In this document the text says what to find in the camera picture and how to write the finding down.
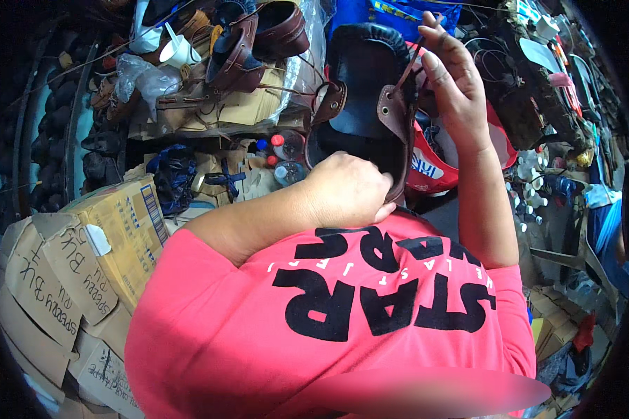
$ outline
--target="brown leather strap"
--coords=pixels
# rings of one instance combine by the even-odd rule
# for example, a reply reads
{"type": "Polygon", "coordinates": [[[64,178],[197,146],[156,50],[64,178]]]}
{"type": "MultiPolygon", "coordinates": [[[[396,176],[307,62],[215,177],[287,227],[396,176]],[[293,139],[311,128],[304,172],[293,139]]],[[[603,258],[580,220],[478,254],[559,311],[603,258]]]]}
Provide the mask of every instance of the brown leather strap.
{"type": "MultiPolygon", "coordinates": [[[[436,12],[436,15],[438,15],[437,19],[436,19],[436,25],[440,25],[440,23],[443,21],[444,16],[442,13],[440,12],[436,12]]],[[[399,88],[401,88],[403,86],[403,83],[405,83],[405,80],[408,79],[408,76],[410,75],[410,72],[412,71],[412,65],[414,64],[414,62],[417,60],[417,57],[419,56],[419,52],[421,51],[421,49],[426,45],[427,40],[424,39],[423,37],[419,38],[419,43],[417,44],[417,47],[414,49],[414,54],[412,55],[412,58],[410,60],[410,63],[408,64],[408,66],[405,68],[405,71],[403,71],[403,75],[401,76],[401,78],[398,80],[398,83],[396,83],[396,87],[394,87],[394,90],[392,91],[392,93],[396,92],[399,88]]]]}

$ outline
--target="white plastic funnel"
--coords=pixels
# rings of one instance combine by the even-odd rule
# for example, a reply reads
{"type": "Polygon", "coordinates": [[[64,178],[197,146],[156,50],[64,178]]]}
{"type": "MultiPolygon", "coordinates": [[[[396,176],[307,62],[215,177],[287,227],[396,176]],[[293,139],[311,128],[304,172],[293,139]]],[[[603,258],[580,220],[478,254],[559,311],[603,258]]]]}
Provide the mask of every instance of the white plastic funnel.
{"type": "Polygon", "coordinates": [[[175,35],[166,23],[166,29],[172,38],[161,51],[159,61],[175,68],[182,68],[184,64],[195,64],[202,61],[201,55],[194,50],[184,35],[175,35]]]}

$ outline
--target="plastic bag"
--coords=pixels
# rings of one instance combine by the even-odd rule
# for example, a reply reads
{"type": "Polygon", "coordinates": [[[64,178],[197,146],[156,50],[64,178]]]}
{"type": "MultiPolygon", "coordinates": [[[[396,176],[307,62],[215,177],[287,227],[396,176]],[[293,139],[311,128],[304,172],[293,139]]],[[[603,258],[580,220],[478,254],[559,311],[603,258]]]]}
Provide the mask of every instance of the plastic bag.
{"type": "Polygon", "coordinates": [[[142,58],[122,54],[117,58],[118,81],[115,88],[120,101],[127,103],[137,88],[150,106],[151,117],[156,120],[156,98],[175,93],[180,88],[182,77],[175,67],[156,68],[142,58]]]}
{"type": "Polygon", "coordinates": [[[196,176],[196,157],[193,150],[174,144],[161,151],[147,163],[153,173],[161,210],[164,215],[181,213],[193,201],[191,184],[196,176]]]}

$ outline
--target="fingernail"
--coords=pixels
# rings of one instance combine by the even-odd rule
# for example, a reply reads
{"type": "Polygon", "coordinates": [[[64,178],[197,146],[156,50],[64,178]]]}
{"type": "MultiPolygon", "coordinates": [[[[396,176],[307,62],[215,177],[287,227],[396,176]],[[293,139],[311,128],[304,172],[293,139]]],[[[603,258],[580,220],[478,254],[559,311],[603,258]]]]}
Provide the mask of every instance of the fingernail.
{"type": "Polygon", "coordinates": [[[433,54],[431,51],[426,51],[422,56],[422,63],[431,71],[438,68],[439,60],[436,57],[436,54],[433,54]]]}

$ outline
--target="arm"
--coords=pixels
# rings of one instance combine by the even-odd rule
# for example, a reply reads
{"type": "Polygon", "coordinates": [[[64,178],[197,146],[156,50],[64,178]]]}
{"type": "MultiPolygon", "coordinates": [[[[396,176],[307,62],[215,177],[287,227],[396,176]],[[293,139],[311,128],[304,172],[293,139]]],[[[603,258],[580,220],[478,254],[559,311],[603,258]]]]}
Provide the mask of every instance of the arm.
{"type": "Polygon", "coordinates": [[[519,263],[512,210],[487,128],[484,86],[463,44],[424,13],[424,70],[459,154],[460,241],[487,269],[519,263]]]}
{"type": "Polygon", "coordinates": [[[299,183],[222,206],[184,228],[239,267],[259,250],[301,231],[383,221],[396,208],[383,205],[391,186],[391,175],[381,174],[373,163],[337,152],[299,183]]]}

